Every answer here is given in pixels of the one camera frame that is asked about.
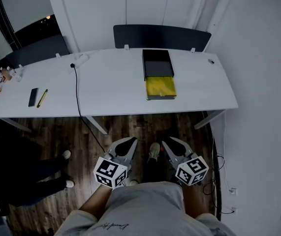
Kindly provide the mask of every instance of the person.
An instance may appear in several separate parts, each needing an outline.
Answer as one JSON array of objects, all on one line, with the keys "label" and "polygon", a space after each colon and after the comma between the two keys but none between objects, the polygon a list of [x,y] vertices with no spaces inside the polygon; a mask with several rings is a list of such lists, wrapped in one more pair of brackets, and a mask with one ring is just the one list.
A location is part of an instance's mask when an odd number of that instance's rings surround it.
[{"label": "person", "polygon": [[[153,143],[148,164],[157,161],[159,152],[160,145]],[[235,235],[207,212],[195,186],[182,184],[181,188],[165,181],[131,183],[114,190],[101,185],[55,235]]]},{"label": "person", "polygon": [[71,152],[66,150],[55,159],[40,161],[40,152],[38,144],[12,132],[0,137],[0,216],[10,213],[9,204],[30,206],[74,186],[65,174],[39,182],[62,170],[71,157]]},{"label": "person", "polygon": [[67,177],[39,182],[64,168],[71,152],[66,150],[55,159],[12,167],[0,175],[0,216],[10,213],[9,205],[30,206],[65,188],[74,187]]}]

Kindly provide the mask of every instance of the shoe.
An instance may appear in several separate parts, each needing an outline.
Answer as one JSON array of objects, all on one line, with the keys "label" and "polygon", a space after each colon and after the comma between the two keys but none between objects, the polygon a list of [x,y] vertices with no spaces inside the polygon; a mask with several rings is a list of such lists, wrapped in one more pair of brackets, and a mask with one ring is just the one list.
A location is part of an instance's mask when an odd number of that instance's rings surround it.
[{"label": "shoe", "polygon": [[66,188],[72,188],[75,186],[75,182],[71,180],[66,180]]},{"label": "shoe", "polygon": [[63,156],[66,160],[68,160],[68,159],[71,157],[71,152],[70,152],[70,150],[66,150],[66,151],[62,154],[62,156]]},{"label": "shoe", "polygon": [[130,186],[134,186],[134,185],[138,185],[138,184],[139,184],[139,182],[137,180],[132,180],[129,183]]},{"label": "shoe", "polygon": [[160,153],[160,144],[159,143],[151,144],[150,151],[149,151],[149,158],[147,162],[149,162],[150,158],[153,158],[156,161],[158,161],[159,153]]}]

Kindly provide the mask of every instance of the gray t-shirt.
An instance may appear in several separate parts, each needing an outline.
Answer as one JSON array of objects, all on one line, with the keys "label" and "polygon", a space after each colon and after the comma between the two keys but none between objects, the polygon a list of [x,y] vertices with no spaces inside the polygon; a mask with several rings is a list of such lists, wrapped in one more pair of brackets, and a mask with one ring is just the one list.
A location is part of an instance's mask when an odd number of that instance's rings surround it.
[{"label": "gray t-shirt", "polygon": [[209,213],[185,214],[181,188],[169,182],[142,183],[113,190],[98,221],[73,211],[56,236],[235,236]]}]

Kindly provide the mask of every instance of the wooden floor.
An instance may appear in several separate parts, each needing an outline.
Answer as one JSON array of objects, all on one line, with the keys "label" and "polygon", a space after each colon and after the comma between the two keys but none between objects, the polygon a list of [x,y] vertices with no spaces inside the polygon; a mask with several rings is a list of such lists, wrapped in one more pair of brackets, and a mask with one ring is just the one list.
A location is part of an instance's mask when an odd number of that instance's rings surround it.
[{"label": "wooden floor", "polygon": [[[161,142],[166,136],[184,140],[209,165],[209,172],[203,180],[205,184],[213,175],[212,144],[205,127],[199,130],[193,128],[201,119],[201,113],[105,117],[109,135],[102,135],[94,126],[90,127],[106,151],[115,140],[129,136],[138,139],[132,162],[133,174],[138,181],[142,179],[143,166],[147,162],[152,142]],[[72,151],[66,172],[73,177],[76,186],[30,207],[11,206],[11,214],[7,217],[14,236],[51,235],[69,213],[78,209],[97,189],[98,183],[94,179],[93,169],[99,156],[103,156],[103,151],[79,118],[21,118],[16,121],[33,130],[31,134],[23,131],[19,133],[42,147],[41,159],[54,158],[66,149]],[[211,197],[203,194],[202,187],[198,186],[203,202],[209,212],[214,214]]]}]

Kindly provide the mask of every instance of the leg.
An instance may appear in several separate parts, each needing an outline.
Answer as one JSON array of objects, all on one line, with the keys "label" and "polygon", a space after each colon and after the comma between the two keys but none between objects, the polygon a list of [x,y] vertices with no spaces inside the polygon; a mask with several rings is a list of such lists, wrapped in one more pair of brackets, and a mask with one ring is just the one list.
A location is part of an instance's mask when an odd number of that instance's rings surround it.
[{"label": "leg", "polygon": [[206,124],[208,124],[209,122],[211,122],[212,120],[214,120],[215,118],[217,118],[219,115],[223,114],[225,110],[215,110],[213,111],[210,115],[208,115],[205,119],[203,119],[202,121],[200,121],[198,124],[196,124],[194,126],[195,129],[199,129],[203,126],[205,126]]},{"label": "leg", "polygon": [[9,123],[10,125],[12,125],[16,128],[19,128],[19,129],[23,130],[23,131],[26,131],[26,132],[29,132],[29,133],[32,132],[32,130],[30,130],[29,128],[24,127],[23,125],[13,121],[12,119],[9,119],[9,118],[0,118],[0,119]]},{"label": "leg", "polygon": [[46,182],[24,184],[11,191],[8,202],[16,207],[31,206],[65,188],[66,180],[62,177]]},{"label": "leg", "polygon": [[57,171],[60,171],[68,163],[63,156],[58,156],[55,159],[42,160],[34,165],[27,165],[23,170],[23,174],[20,178],[26,182],[38,182],[41,181]]},{"label": "leg", "polygon": [[107,129],[103,126],[101,117],[98,116],[86,116],[86,118],[98,129],[103,135],[107,135]]},{"label": "leg", "polygon": [[144,169],[142,182],[161,182],[166,181],[165,168],[163,162],[159,160],[160,144],[153,143],[150,146],[149,160]]}]

